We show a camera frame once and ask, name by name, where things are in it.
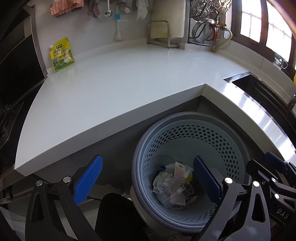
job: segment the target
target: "paper label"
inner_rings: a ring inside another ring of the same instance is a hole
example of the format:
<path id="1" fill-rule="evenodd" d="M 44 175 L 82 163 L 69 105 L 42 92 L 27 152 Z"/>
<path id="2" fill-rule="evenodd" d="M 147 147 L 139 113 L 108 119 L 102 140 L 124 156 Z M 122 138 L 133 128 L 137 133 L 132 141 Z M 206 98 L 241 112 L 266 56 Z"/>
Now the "paper label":
<path id="1" fill-rule="evenodd" d="M 183 165 L 179 162 L 175 162 L 174 181 L 182 180 L 184 182 L 185 181 L 185 171 L 186 171 L 185 165 Z M 182 202 L 178 202 L 176 204 L 185 206 L 185 199 Z"/>

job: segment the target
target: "black pants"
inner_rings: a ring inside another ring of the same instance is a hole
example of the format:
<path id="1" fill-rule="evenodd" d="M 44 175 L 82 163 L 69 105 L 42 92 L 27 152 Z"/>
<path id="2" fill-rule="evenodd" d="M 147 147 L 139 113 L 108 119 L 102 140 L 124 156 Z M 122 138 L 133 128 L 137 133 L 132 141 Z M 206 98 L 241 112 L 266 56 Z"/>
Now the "black pants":
<path id="1" fill-rule="evenodd" d="M 103 241 L 149 241 L 142 230 L 145 226 L 131 200 L 116 193 L 103 197 L 95 227 Z"/>

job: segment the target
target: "gray trash can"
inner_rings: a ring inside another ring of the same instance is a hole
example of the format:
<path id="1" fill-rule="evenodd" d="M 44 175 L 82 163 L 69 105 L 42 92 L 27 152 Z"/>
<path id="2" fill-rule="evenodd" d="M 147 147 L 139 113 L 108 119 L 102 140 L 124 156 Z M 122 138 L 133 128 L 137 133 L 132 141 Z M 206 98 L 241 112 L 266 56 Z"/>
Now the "gray trash can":
<path id="1" fill-rule="evenodd" d="M 248 152 L 240 137 L 219 119 L 196 112 L 170 115 L 152 125 L 140 139 L 132 163 L 133 188 L 145 211 L 169 229 L 198 233 L 213 214 L 216 204 L 204 194 L 183 210 L 163 207 L 152 192 L 155 173 L 175 161 L 193 168 L 200 155 L 210 168 L 240 184 L 250 184 L 245 172 Z M 236 202 L 232 215 L 239 209 Z"/>

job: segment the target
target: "blue textured pad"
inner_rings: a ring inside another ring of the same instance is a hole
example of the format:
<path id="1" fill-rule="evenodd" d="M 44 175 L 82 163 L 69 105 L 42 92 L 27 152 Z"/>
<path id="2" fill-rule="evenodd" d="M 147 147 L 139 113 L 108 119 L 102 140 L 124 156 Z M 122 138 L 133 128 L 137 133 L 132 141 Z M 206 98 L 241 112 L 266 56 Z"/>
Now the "blue textured pad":
<path id="1" fill-rule="evenodd" d="M 198 156 L 193 160 L 193 169 L 211 202 L 220 204 L 222 201 L 222 188 Z"/>
<path id="2" fill-rule="evenodd" d="M 74 187 L 73 199 L 77 206 L 86 200 L 87 195 L 95 184 L 102 171 L 102 168 L 103 159 L 100 156 L 97 156 L 76 183 Z"/>
<path id="3" fill-rule="evenodd" d="M 286 174 L 288 171 L 286 162 L 271 152 L 265 154 L 265 161 L 281 174 Z"/>

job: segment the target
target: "cutting board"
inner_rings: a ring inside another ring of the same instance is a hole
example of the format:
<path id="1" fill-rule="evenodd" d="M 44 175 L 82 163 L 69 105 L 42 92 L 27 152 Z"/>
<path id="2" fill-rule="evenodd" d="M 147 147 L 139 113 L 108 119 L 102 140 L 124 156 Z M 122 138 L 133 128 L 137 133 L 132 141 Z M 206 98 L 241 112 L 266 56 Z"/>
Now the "cutting board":
<path id="1" fill-rule="evenodd" d="M 152 21 L 167 20 L 171 38 L 183 38 L 186 0 L 154 0 Z M 151 23 L 151 38 L 166 38 L 166 23 Z"/>

